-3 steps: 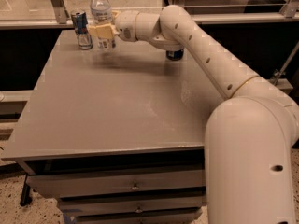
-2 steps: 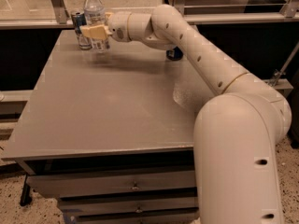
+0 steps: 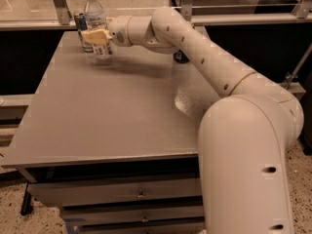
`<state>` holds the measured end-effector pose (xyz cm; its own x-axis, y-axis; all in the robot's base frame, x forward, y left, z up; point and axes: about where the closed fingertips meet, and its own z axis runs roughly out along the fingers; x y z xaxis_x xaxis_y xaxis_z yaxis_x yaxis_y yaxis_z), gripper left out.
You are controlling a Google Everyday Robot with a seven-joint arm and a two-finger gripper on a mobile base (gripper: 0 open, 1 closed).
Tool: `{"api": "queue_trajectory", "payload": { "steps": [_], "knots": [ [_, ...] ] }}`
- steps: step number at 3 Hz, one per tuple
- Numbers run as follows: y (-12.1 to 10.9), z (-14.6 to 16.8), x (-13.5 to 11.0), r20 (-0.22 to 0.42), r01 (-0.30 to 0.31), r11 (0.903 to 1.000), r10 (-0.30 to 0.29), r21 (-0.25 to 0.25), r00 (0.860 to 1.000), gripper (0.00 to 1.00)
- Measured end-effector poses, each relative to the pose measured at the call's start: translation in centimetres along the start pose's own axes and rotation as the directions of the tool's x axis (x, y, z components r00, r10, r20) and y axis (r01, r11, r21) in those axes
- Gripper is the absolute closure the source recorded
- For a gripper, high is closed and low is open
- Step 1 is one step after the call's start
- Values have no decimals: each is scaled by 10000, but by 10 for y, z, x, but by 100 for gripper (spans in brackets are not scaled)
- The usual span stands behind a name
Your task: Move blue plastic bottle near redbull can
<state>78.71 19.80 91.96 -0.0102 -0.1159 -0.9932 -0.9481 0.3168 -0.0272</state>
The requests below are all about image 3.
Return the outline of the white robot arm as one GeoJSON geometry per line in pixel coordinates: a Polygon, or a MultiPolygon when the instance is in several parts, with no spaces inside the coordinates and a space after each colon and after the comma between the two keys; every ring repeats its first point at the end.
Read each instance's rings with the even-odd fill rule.
{"type": "Polygon", "coordinates": [[[82,36],[156,53],[181,50],[218,93],[198,134],[207,234],[294,234],[286,151],[304,116],[292,93],[221,49],[173,8],[150,17],[120,16],[82,36]]]}

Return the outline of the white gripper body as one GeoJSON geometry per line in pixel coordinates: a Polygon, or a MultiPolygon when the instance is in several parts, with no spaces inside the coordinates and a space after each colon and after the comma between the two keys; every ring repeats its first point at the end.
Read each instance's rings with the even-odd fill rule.
{"type": "Polygon", "coordinates": [[[121,47],[131,47],[129,39],[128,24],[131,16],[119,16],[114,18],[108,25],[108,30],[112,36],[112,41],[121,47]]]}

